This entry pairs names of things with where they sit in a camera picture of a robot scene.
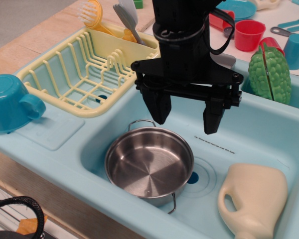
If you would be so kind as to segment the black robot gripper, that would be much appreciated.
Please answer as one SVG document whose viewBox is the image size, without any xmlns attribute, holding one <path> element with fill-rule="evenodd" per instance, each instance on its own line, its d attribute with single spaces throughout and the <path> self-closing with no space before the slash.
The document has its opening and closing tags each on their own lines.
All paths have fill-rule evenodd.
<svg viewBox="0 0 299 239">
<path fill-rule="evenodd" d="M 155 122 L 164 124 L 171 111 L 171 96 L 205 101 L 204 132 L 216 133 L 224 111 L 241 101 L 243 76 L 219 65 L 212 55 L 227 48 L 212 49 L 203 37 L 159 43 L 159 58 L 131 64 L 137 74 L 137 89 Z"/>
</svg>

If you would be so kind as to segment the red cup behind arm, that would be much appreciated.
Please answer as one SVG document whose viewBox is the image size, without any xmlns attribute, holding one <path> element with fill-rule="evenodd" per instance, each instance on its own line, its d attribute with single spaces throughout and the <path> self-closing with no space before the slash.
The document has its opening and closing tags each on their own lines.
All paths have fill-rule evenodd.
<svg viewBox="0 0 299 239">
<path fill-rule="evenodd" d="M 233 20 L 235 19 L 235 13 L 231 10 L 224 10 L 227 14 L 229 14 Z M 212 27 L 223 31 L 225 28 L 231 27 L 231 25 L 220 17 L 215 16 L 214 14 L 209 15 L 209 23 Z"/>
</svg>

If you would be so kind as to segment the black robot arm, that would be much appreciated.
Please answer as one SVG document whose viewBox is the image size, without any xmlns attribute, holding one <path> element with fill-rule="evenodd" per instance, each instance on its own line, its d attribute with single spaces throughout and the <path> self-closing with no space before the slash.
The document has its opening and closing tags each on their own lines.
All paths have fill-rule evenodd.
<svg viewBox="0 0 299 239">
<path fill-rule="evenodd" d="M 226 46 L 211 47 L 209 16 L 230 26 L 235 25 L 234 19 L 218 9 L 217 0 L 155 0 L 152 4 L 160 57 L 131 65 L 136 88 L 159 124 L 171 111 L 171 96 L 204 101 L 204 131 L 216 133 L 224 111 L 240 103 L 243 76 L 212 59 Z"/>
</svg>

